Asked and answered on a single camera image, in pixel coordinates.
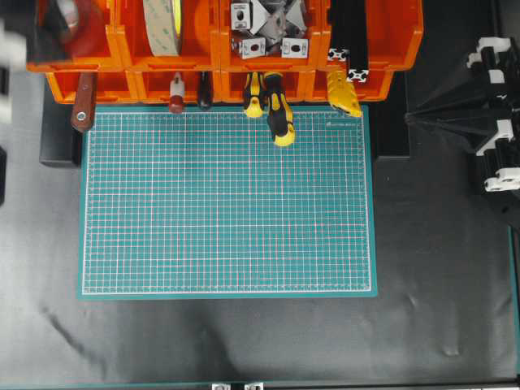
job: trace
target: screwdriver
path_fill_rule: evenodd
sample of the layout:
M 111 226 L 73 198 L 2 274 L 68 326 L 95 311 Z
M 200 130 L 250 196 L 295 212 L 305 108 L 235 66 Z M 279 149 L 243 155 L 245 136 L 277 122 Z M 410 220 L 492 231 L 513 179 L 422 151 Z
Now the screwdriver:
M 260 118 L 264 109 L 263 76 L 257 71 L 247 75 L 244 87 L 244 112 L 250 118 Z
M 170 83 L 170 104 L 168 108 L 172 114 L 182 114 L 184 112 L 185 86 L 182 75 L 177 72 Z
M 267 122 L 273 141 L 277 146 L 290 146 L 296 140 L 296 131 L 293 124 L 293 110 L 287 103 L 282 86 L 283 76 L 281 73 L 270 71 L 265 73 L 263 78 L 269 104 Z

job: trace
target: tool handle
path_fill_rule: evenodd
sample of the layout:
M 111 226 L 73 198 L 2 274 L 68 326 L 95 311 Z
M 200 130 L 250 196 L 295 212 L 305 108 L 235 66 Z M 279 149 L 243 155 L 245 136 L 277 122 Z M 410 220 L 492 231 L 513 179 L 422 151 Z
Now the tool handle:
M 71 117 L 72 127 L 78 132 L 86 132 L 94 125 L 97 90 L 98 74 L 94 72 L 81 73 Z
M 177 72 L 170 83 L 170 104 L 168 108 L 172 114 L 182 114 L 184 112 L 184 95 L 186 86 L 182 80 L 182 75 Z
M 250 118 L 260 118 L 264 109 L 264 86 L 262 75 L 254 71 L 247 75 L 244 87 L 244 112 Z
M 201 73 L 197 91 L 198 108 L 208 111 L 213 106 L 213 85 L 211 84 L 211 74 L 208 71 Z
M 269 128 L 273 141 L 278 146 L 289 146 L 294 142 L 293 110 L 287 103 L 282 75 L 276 72 L 264 74 L 266 95 L 269 103 Z

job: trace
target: yellow utility knife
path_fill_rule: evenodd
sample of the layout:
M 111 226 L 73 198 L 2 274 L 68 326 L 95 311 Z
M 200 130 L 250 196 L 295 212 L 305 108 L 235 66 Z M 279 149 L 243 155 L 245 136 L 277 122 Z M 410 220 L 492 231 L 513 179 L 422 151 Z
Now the yellow utility knife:
M 354 84 L 347 80 L 346 71 L 327 73 L 327 92 L 332 107 L 356 118 L 362 116 L 356 89 Z

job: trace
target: metal bracket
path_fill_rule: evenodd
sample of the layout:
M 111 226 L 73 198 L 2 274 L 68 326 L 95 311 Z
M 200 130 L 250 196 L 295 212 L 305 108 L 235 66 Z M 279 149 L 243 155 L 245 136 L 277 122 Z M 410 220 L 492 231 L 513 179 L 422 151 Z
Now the metal bracket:
M 251 28 L 251 7 L 249 2 L 236 2 L 231 5 L 232 30 L 249 30 Z

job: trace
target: cutting mat border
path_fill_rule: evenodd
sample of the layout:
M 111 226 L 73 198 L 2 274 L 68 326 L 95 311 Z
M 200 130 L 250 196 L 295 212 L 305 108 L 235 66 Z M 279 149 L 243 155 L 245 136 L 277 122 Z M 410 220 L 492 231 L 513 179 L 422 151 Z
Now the cutting mat border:
M 336 112 L 329 106 L 293 106 L 295 113 L 328 113 Z M 377 297 L 377 274 L 376 274 L 376 256 L 375 256 L 375 225 L 374 225 L 374 205 L 372 197 L 372 158 L 371 158 L 371 135 L 369 125 L 368 106 L 362 106 L 363 118 L 363 136 L 365 144 L 365 164 L 366 164 L 366 195 L 368 205 L 368 223 L 369 223 L 369 251 L 370 251 L 370 274 L 371 287 L 370 291 L 360 292 L 190 292 L 190 293 L 104 293 L 83 294 L 83 262 L 85 249 L 85 214 L 86 214 L 86 188 L 87 182 L 87 166 L 89 164 L 89 133 L 83 136 L 83 158 L 81 161 L 81 204 L 80 204 L 80 245 L 78 256 L 78 284 L 77 297 L 82 301 L 117 301 L 117 300 L 185 300 L 185 299 L 250 299 L 250 298 L 345 298 L 345 297 Z M 201 111 L 196 107 L 187 107 L 187 113 Z M 165 106 L 98 106 L 97 113 L 107 114 L 153 114 L 169 112 Z M 213 107 L 211 114 L 215 112 L 223 113 L 239 113 L 242 109 L 238 106 L 220 106 Z

